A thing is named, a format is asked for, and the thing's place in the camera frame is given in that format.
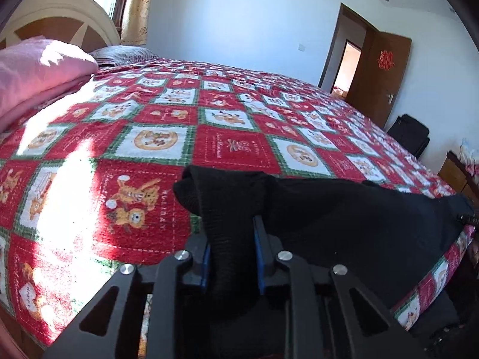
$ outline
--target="red paper decoration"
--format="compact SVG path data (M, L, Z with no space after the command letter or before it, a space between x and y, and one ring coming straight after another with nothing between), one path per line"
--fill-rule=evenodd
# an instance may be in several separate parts
M381 51L381 56L378 58L378 64L380 69L388 71L394 67L394 62L392 61L392 51Z

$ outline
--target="metal bolt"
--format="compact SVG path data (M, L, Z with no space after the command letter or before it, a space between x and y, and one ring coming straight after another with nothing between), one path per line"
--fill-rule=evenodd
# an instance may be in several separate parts
M190 253L186 250L181 250L181 251L178 251L176 254L175 254L175 259L176 260L186 260L190 257Z
M348 268L343 265L336 265L332 268L332 272L336 275L346 275L348 272Z
M123 275L130 275L133 271L135 271L135 266L130 265L130 263L127 263L120 267L120 272Z
M293 259L293 254L289 251L280 251L278 252L278 259L287 262L288 260Z

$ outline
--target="black cloth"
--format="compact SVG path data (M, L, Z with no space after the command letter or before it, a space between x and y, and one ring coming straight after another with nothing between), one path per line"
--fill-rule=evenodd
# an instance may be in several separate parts
M421 314L416 324L409 333L419 340L421 347L425 348L433 341L431 339L443 328L459 325L454 304L445 291L437 296L431 306Z
M201 216L212 251L211 303L232 315L257 301L252 217L308 263L346 265L388 308L413 289L473 214L461 194L440 199L371 182L279 179L259 172L189 166L174 185L178 201Z

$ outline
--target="pink pillow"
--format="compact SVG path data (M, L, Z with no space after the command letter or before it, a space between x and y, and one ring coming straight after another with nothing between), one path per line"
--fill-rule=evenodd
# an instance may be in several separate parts
M33 107L41 104L42 102L60 99L70 93L70 89L75 87L81 82L87 83L90 80L90 76L86 75L73 81L62 83L56 87L45 90L39 94L30 97L28 100L17 104L7 113L0 115L0 133L4 132L14 121L18 120L24 113Z
M77 46L32 38L0 51L0 116L21 102L98 71L95 59Z

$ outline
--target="white wall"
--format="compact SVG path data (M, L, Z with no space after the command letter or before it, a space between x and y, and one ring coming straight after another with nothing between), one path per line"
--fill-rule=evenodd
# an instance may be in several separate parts
M446 152L467 137L479 148L479 52L460 21L434 13L390 8L383 31L413 40L401 90L386 127L404 113L430 130L421 161L441 169Z
M331 92L331 89L334 85L334 80L336 79L336 74L339 70L339 65L342 61L346 41L349 40L356 46L362 47L365 37L366 29L364 27L361 27L358 23L352 21L344 15L340 16L336 42L334 42L334 48L331 53L328 69L324 75L321 89Z
M152 0L147 47L168 58L276 72L317 85L341 3L382 31L412 38L390 120L409 113L430 128L423 162L439 170L463 136L479 146L479 53L462 24L446 17L377 0Z
M372 23L383 16L377 0L152 0L147 47L317 85L341 3Z

